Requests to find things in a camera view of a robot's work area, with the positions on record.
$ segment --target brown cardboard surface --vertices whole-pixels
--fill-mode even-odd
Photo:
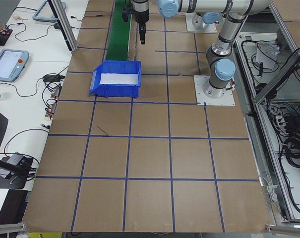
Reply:
[[[283,21],[300,21],[300,0],[273,0]]]
[[[259,178],[248,140],[213,140],[212,147],[217,178]]]
[[[86,144],[84,136],[49,136],[37,175],[80,176]],[[69,147],[61,153],[65,145]]]
[[[79,179],[36,178],[23,222],[30,232],[70,231]]]
[[[170,105],[171,136],[207,137],[203,107],[197,105]]]
[[[167,32],[166,43],[168,51],[190,51],[196,52],[196,46],[193,44],[194,34],[187,32]]]
[[[129,135],[131,103],[97,103],[92,135]]]
[[[285,22],[293,41],[297,47],[300,47],[300,22]]]
[[[259,182],[219,182],[218,187],[226,232],[266,232],[270,219]]]
[[[170,181],[129,181],[126,204],[127,232],[171,232]]]
[[[95,95],[89,95],[91,77],[92,73],[67,73],[60,99],[94,101]]]
[[[87,135],[93,102],[58,102],[50,134]]]
[[[81,28],[105,28],[109,27],[111,13],[98,12],[102,17],[92,17],[97,15],[95,12],[86,12],[85,17],[82,19]]]
[[[123,199],[124,181],[84,180],[80,190],[74,231],[120,232]]]
[[[168,139],[131,139],[130,178],[169,178],[170,176]]]
[[[127,138],[91,137],[85,161],[87,177],[125,177]]]
[[[142,76],[142,86],[140,88],[140,96],[135,102],[167,102],[167,84],[166,76]]]
[[[86,11],[108,11],[111,12],[115,0],[89,0]]]
[[[214,178],[208,140],[173,139],[171,147],[174,178]]]
[[[145,50],[138,49],[135,60],[142,62],[142,73],[166,74],[165,52],[157,52],[157,49]]]
[[[103,49],[106,45],[108,29],[81,29],[78,34],[79,47]]]
[[[198,75],[196,53],[168,52],[168,74]]]
[[[164,20],[150,0],[146,45],[133,23],[129,46],[142,61],[139,98],[88,96],[113,3],[88,3],[85,15],[104,16],[84,18],[78,42],[101,49],[73,53],[23,221],[38,232],[263,231],[237,95],[235,107],[195,104],[192,76],[210,74],[204,52],[217,35],[185,33],[183,13]]]
[[[207,106],[207,115],[211,137],[248,138],[242,113],[237,106]]]
[[[132,135],[168,136],[168,107],[163,104],[134,104]]]
[[[68,71],[91,73],[103,61],[104,50],[80,48],[72,55]]]
[[[169,76],[171,103],[197,103],[193,77]]]
[[[173,184],[176,232],[221,233],[215,183],[176,181]]]

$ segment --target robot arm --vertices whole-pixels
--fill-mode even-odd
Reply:
[[[149,0],[129,0],[128,4],[125,4],[125,8],[122,11],[122,17],[124,21],[127,21],[128,15],[133,14],[134,20],[139,25],[139,34],[141,44],[145,44],[145,23],[149,20]]]
[[[172,17],[177,12],[221,12],[227,17],[218,35],[218,39],[206,52],[211,69],[209,81],[203,86],[204,93],[210,98],[220,98],[226,91],[226,85],[236,71],[236,67],[227,57],[232,44],[248,15],[265,9],[271,0],[158,0],[158,9],[164,17]]]

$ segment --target white table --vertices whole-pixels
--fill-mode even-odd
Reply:
[[[68,20],[73,27],[80,28],[81,22],[70,18],[71,15],[81,19],[87,7],[88,0],[62,0],[66,3],[66,14]],[[21,0],[18,6],[37,9],[43,0]],[[34,11],[18,8],[14,11],[18,14],[26,24],[26,31],[19,34],[21,40],[36,38],[46,34],[46,30],[52,23],[37,22],[32,19]],[[12,17],[7,25],[21,22]],[[58,73],[69,65],[71,53],[67,48],[62,33],[50,27],[48,36],[35,41],[20,42],[14,35],[24,29],[23,25],[12,25],[13,34],[10,36],[5,46],[0,46],[2,49],[25,50],[30,54],[29,60],[25,68],[21,72],[18,79],[10,84],[17,87],[22,95],[33,94],[36,90],[36,81],[48,73]],[[74,35],[77,38],[79,30],[73,29]],[[21,98],[15,92],[15,88],[8,85],[0,86],[0,113],[9,119],[8,127],[0,148],[0,153],[3,152],[5,144],[18,132],[41,128],[41,123],[45,125],[51,124],[51,121],[45,120],[45,105],[42,101],[42,91],[45,88],[42,80],[38,83],[38,93],[33,97]],[[44,97],[48,99],[50,92],[46,90]],[[42,156],[44,145],[47,139],[47,133],[43,131],[28,131],[18,135],[7,147],[8,153],[28,154],[34,156],[39,161]],[[37,167],[37,162],[33,162],[33,167]],[[26,183],[25,190],[31,191],[33,180]],[[0,189],[0,210],[7,195],[8,189]]]

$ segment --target tablet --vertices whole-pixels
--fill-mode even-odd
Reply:
[[[28,59],[27,51],[3,49],[0,52],[0,81],[13,82],[16,80]]]
[[[62,7],[66,8],[66,3],[62,2]],[[46,22],[56,22],[56,18],[52,12],[52,9],[47,1],[44,1],[42,5],[37,9],[33,15],[33,20],[35,21],[46,21]]]

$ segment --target green conveyor belt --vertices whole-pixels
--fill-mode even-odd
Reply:
[[[131,16],[123,21],[123,4],[124,0],[116,0],[106,60],[128,60]]]

